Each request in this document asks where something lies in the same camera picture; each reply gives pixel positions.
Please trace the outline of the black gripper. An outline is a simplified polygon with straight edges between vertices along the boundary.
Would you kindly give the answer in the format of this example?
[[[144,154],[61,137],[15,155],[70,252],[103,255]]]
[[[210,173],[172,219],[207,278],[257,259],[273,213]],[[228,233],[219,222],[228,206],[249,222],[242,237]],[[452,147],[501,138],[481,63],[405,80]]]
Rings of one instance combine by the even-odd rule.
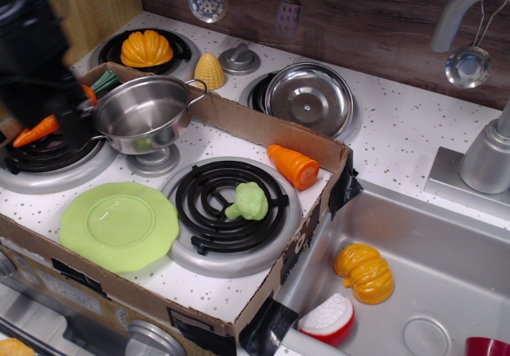
[[[54,115],[60,130],[73,150],[84,147],[92,137],[91,119],[79,106],[88,97],[69,70],[33,76],[1,75],[1,101],[24,128],[34,128]]]

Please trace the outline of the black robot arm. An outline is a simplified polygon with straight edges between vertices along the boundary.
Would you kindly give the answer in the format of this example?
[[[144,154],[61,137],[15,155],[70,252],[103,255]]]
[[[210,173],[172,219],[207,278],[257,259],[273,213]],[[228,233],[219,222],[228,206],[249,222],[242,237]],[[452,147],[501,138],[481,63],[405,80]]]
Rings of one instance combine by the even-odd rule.
[[[93,136],[85,94],[64,64],[69,48],[49,0],[1,0],[1,101],[24,127],[54,115],[69,148]]]

